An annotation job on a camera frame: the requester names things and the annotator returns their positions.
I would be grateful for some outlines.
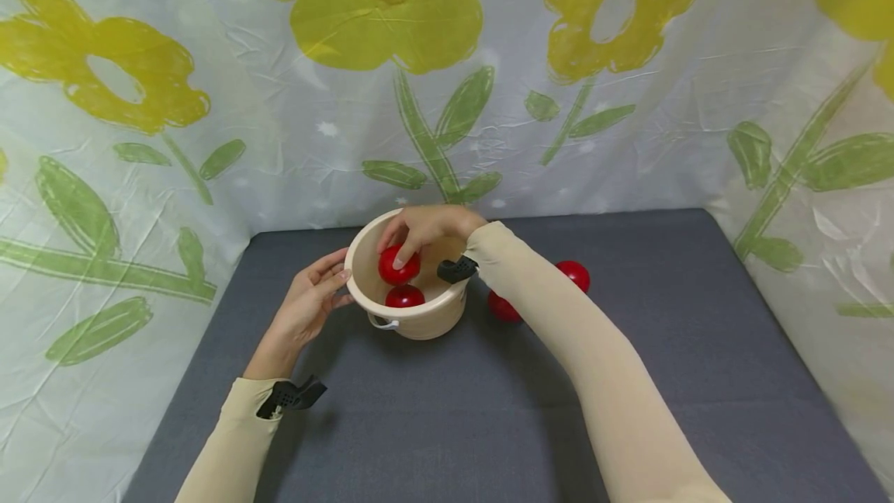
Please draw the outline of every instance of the green stem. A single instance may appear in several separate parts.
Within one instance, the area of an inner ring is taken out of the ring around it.
[[[553,140],[553,145],[549,146],[549,149],[543,152],[543,157],[540,158],[540,165],[547,165],[553,160],[555,155],[559,154],[559,149],[565,144],[565,140],[568,140],[571,129],[574,128],[574,125],[577,122],[577,117],[580,116],[580,111],[584,108],[584,103],[587,102],[587,97],[590,95],[590,90],[593,90],[593,84],[595,83],[595,76],[590,76],[584,81],[584,85],[581,86],[580,91],[577,92],[577,97],[574,100],[574,105],[571,106],[571,111],[569,111],[568,116],[565,117],[565,122],[561,126],[559,136]]]
[[[173,138],[167,136],[164,132],[161,134],[161,137],[162,140],[165,141],[165,144],[167,144],[167,147],[171,149],[173,157],[176,157],[177,161],[180,162],[184,172],[189,175],[189,180],[192,180],[193,185],[196,186],[196,191],[199,192],[199,196],[202,197],[205,204],[208,206],[214,204],[214,201],[211,198],[211,191],[208,190],[208,187],[205,184],[205,179],[200,177],[199,172],[196,171],[196,168],[192,165],[192,162],[189,161],[189,158],[186,157],[186,154],[183,154],[183,150],[180,149],[180,146],[175,143]]]
[[[407,134],[410,134],[413,146],[416,147],[416,151],[419,152],[419,156],[422,157],[422,161],[431,172],[431,177],[435,179],[445,202],[452,203],[460,190],[459,180],[456,178],[451,162],[431,135],[428,123],[420,113],[416,96],[413,95],[404,70],[398,69],[397,71],[394,95],[397,97],[400,118],[404,122]]]
[[[860,67],[848,75],[835,92],[826,98],[822,105],[819,105],[816,113],[795,139],[792,148],[788,150],[788,154],[773,175],[764,197],[758,203],[757,209],[754,210],[754,214],[742,228],[739,237],[733,242],[733,248],[741,261],[745,261],[746,257],[751,254],[754,243],[766,231],[767,226],[782,208],[782,204],[788,198],[788,193],[792,191],[792,187],[798,181],[801,170],[810,159],[817,144],[823,139],[829,122],[840,111],[867,68],[869,65]]]
[[[55,278],[165,293],[205,305],[211,304],[217,293],[217,286],[212,283],[190,279],[185,274],[135,262],[93,258],[81,252],[43,248],[12,239],[0,239],[0,262]]]
[[[842,317],[869,317],[883,319],[894,317],[894,304],[841,304],[836,307]]]

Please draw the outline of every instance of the bucket rim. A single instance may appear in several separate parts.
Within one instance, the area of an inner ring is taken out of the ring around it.
[[[369,233],[370,229],[378,226],[384,221],[393,219],[394,216],[398,215],[402,210],[404,209],[398,208],[388,211],[388,213],[378,216],[378,218],[370,221],[369,224],[364,226],[363,229],[360,229],[360,232],[358,232],[352,239],[351,245],[348,246],[348,254],[345,256],[346,269],[353,268],[354,254],[357,252],[360,241],[366,237],[366,234]],[[445,292],[441,293],[440,296],[437,296],[435,299],[431,299],[431,301],[427,301],[422,305],[416,305],[416,307],[388,307],[388,305],[378,304],[360,290],[353,275],[348,279],[348,292],[351,293],[354,297],[354,301],[357,302],[360,307],[363,307],[363,309],[368,310],[370,313],[394,321],[406,321],[425,316],[429,311],[440,309],[453,302],[454,299],[463,293],[467,281],[469,280],[465,279],[461,282],[452,284]]]

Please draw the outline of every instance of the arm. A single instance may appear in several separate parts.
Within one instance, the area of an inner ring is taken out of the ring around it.
[[[274,414],[260,419],[257,411],[274,384],[292,376],[301,350],[320,333],[330,311],[353,301],[350,296],[335,296],[351,275],[342,270],[346,252],[326,255],[296,275],[245,373],[230,389],[217,426],[183,481],[176,503],[254,501],[281,418]]]
[[[629,340],[558,268],[500,222],[466,254],[569,374],[614,503],[726,502]]]

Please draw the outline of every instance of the floral backdrop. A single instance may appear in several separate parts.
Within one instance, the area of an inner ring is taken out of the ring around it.
[[[894,0],[0,0],[0,501],[118,501],[253,234],[705,206],[894,493]]]

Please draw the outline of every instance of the person's left hand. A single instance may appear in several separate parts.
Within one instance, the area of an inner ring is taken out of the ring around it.
[[[351,278],[351,270],[345,269],[347,254],[347,248],[332,252],[296,274],[270,330],[306,345],[323,330],[332,310],[353,303],[349,293],[335,296]]]
[[[295,275],[243,377],[289,377],[301,349],[319,335],[329,314],[354,302],[349,293],[335,295],[351,278],[343,264],[347,252],[345,248],[325,255]]]

